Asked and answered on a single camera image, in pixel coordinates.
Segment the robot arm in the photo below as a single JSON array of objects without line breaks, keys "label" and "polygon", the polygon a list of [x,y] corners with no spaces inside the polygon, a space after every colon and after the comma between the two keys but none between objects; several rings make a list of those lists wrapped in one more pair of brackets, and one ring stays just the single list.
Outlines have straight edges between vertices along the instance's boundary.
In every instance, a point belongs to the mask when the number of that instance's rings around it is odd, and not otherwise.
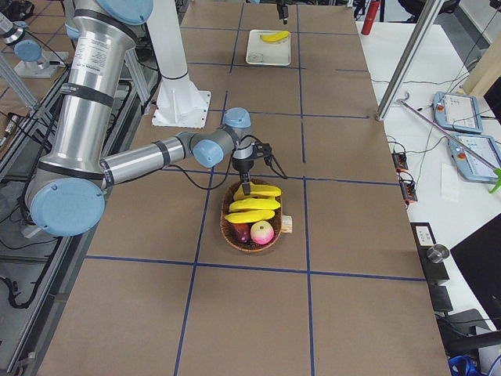
[{"label": "robot arm", "polygon": [[[57,237],[90,230],[105,209],[104,191],[170,164],[194,157],[205,168],[239,149],[251,130],[250,115],[227,110],[222,126],[202,133],[210,93],[191,81],[173,1],[78,1],[74,24],[79,38],[51,151],[37,165],[25,196],[34,224]],[[108,157],[102,156],[114,95],[125,57],[139,27],[150,33],[161,84],[154,124],[182,132]]]}]

